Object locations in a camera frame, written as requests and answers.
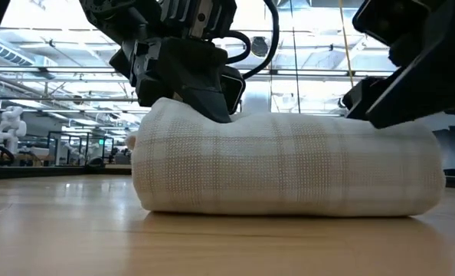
cloth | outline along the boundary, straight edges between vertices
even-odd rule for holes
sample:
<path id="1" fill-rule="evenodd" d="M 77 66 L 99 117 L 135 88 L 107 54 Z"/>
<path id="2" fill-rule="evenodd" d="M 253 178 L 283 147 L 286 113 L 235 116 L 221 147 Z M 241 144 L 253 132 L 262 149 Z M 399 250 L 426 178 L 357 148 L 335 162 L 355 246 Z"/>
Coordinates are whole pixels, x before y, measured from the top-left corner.
<path id="1" fill-rule="evenodd" d="M 419 123 L 291 113 L 219 124 L 158 100 L 133 143 L 144 209 L 228 215 L 418 215 L 444 191 L 440 149 Z"/>

desk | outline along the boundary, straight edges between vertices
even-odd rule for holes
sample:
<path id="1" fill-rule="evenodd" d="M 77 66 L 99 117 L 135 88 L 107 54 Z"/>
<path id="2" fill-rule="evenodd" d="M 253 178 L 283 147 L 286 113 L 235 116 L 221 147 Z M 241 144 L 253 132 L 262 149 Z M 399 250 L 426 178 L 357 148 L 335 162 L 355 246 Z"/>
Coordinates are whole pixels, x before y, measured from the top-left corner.
<path id="1" fill-rule="evenodd" d="M 455 189 L 417 218 L 167 215 L 127 176 L 0 181 L 0 275 L 455 275 Z"/>

checkered towel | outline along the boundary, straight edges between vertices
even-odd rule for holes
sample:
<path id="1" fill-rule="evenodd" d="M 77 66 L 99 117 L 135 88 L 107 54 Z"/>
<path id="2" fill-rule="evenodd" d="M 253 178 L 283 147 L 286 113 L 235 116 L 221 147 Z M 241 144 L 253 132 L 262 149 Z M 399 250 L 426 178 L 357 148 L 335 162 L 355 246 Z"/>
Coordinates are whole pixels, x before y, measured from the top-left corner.
<path id="1" fill-rule="evenodd" d="M 144 117 L 133 182 L 152 211 L 231 215 L 417 215 L 434 207 L 444 172 L 418 123 L 291 113 L 238 114 L 219 124 L 161 99 Z"/>

